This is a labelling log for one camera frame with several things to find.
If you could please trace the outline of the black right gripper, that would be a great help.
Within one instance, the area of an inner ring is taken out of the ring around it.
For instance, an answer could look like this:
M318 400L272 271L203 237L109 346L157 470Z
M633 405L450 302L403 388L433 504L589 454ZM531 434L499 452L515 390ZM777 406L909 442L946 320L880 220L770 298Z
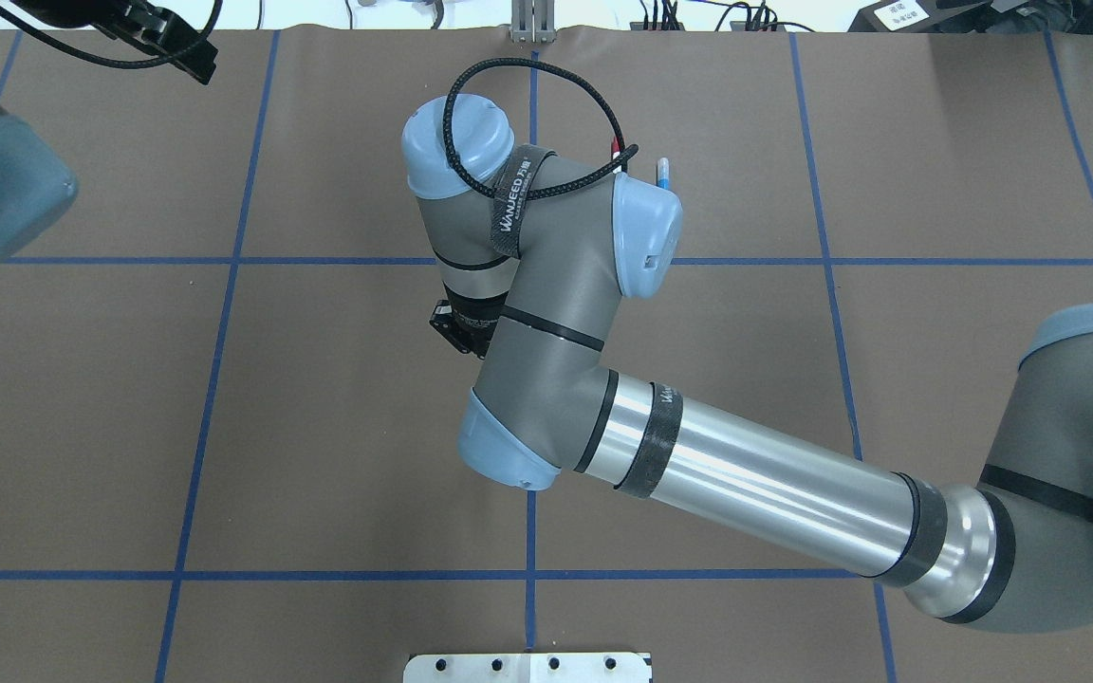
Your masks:
M439 299L428 325L461 354L485 360L500 323L502 299L453 302Z

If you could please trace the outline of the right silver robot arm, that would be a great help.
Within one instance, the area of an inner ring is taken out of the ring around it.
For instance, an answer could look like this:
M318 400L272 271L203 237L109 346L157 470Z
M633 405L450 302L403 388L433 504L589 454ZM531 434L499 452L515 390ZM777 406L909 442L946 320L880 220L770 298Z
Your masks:
M621 301L650 298L684 226L673 192L517 144L497 103L422 104L400 148L444 285L434 326L483 360L458 437L495 483L596 476L897 589L973 631L1093 623L1093 304L1041 323L979 479L937 486L603 367Z

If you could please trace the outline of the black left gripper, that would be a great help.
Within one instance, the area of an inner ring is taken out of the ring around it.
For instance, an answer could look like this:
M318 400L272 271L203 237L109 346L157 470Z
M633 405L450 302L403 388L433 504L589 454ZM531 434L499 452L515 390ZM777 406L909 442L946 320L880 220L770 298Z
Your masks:
M216 70L218 48L210 42L210 34L218 25L218 1L210 5L201 28L195 28L173 9L152 1L17 1L14 5L47 27L94 28L146 56L133 61L108 58L77 48L39 28L25 30L36 40L87 64L117 70L172 64L201 85L208 85Z

